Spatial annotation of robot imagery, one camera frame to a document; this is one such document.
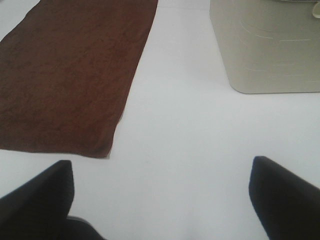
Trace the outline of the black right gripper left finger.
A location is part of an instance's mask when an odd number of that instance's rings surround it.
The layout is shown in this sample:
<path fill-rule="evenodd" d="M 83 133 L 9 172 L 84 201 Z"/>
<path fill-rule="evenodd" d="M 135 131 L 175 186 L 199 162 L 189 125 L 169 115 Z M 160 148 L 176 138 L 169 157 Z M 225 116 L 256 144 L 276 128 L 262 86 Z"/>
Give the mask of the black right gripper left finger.
<path fill-rule="evenodd" d="M 102 240 L 86 220 L 70 216 L 72 163 L 59 160 L 0 199 L 2 240 Z"/>

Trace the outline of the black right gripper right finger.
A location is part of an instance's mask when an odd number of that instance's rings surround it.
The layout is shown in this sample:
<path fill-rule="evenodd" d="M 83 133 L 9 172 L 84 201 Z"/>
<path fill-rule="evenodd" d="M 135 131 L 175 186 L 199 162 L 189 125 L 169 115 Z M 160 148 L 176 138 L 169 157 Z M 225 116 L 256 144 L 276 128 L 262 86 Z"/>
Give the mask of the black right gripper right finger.
<path fill-rule="evenodd" d="M 249 197 L 270 240 L 320 238 L 320 190 L 265 156 L 253 159 Z"/>

